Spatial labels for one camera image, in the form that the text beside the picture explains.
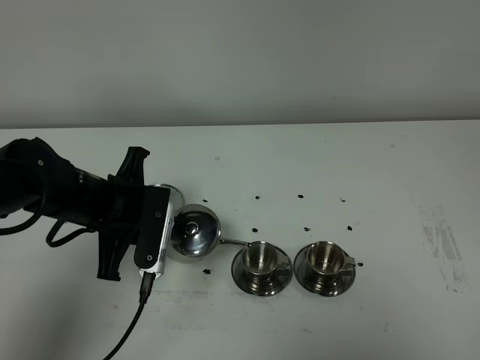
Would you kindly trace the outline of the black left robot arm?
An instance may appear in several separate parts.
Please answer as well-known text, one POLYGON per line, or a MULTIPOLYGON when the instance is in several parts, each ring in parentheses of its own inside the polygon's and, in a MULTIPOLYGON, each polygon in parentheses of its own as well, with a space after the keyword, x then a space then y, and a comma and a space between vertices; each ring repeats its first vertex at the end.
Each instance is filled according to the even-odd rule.
POLYGON ((76 168, 38 137, 8 143, 1 148, 1 217, 20 209, 31 217, 1 234, 20 233, 43 216, 55 219, 46 236, 51 248, 97 233, 97 277, 120 281, 120 263, 138 236, 143 162, 149 154, 132 146, 118 172, 101 178, 76 168))

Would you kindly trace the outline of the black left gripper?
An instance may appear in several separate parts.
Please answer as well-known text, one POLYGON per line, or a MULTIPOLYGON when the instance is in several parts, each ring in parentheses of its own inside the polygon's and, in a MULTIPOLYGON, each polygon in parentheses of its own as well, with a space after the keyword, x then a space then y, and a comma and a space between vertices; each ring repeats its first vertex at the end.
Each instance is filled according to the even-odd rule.
POLYGON ((97 278, 120 281, 119 266, 131 242, 140 232, 143 210, 144 160, 150 151, 130 146, 116 175, 94 182, 94 199, 99 208, 97 278))

